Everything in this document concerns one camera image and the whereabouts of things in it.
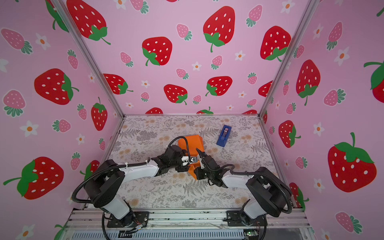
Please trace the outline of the orange wrapping paper sheet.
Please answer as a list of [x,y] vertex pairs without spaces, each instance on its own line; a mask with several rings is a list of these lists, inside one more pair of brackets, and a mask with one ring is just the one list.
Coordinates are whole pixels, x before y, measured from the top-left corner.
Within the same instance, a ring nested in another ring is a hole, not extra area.
[[196,149],[199,149],[201,152],[204,152],[205,149],[204,149],[204,145],[203,145],[203,138],[199,135],[194,135],[194,136],[187,136],[186,137],[187,141],[188,141],[188,146],[189,146],[189,150],[190,150],[190,155],[191,157],[194,157],[195,159],[193,159],[193,163],[190,164],[190,168],[188,170],[188,173],[195,179],[197,180],[197,176],[196,174],[194,173],[194,170],[197,168],[197,167],[200,167],[201,164],[200,164],[200,157],[199,157],[199,153]]

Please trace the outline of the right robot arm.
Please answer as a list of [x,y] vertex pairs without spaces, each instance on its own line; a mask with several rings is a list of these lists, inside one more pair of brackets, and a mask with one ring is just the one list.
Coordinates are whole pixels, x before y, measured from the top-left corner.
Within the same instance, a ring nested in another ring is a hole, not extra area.
[[239,221],[244,225],[253,224],[258,217],[270,215],[279,217],[293,210],[290,188],[265,167],[255,172],[237,172],[235,165],[220,167],[212,156],[197,149],[201,166],[194,170],[198,180],[207,179],[209,185],[221,188],[249,190],[253,196],[239,210]]

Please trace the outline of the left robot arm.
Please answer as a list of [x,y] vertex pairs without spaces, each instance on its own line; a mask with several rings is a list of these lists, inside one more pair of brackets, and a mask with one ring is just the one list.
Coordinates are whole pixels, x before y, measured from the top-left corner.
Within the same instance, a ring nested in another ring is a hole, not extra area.
[[147,177],[166,174],[170,169],[187,172],[190,164],[198,162],[198,153],[172,145],[166,151],[143,163],[118,165],[113,160],[104,162],[97,171],[85,180],[84,189],[94,207],[112,214],[117,220],[133,215],[129,204],[117,195],[122,184]]

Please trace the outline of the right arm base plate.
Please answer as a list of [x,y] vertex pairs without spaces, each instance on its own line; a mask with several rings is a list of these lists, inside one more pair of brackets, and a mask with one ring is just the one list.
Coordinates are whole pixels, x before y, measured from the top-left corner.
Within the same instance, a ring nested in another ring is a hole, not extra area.
[[227,222],[230,227],[265,227],[268,225],[264,215],[251,219],[241,211],[227,211],[226,218],[223,221]]

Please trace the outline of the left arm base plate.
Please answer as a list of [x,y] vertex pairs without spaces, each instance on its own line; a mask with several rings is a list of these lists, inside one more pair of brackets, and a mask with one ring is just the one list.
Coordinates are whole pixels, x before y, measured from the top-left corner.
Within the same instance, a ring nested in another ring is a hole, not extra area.
[[118,220],[114,215],[110,215],[108,220],[108,228],[145,228],[149,220],[150,212],[133,211],[128,213],[125,217]]

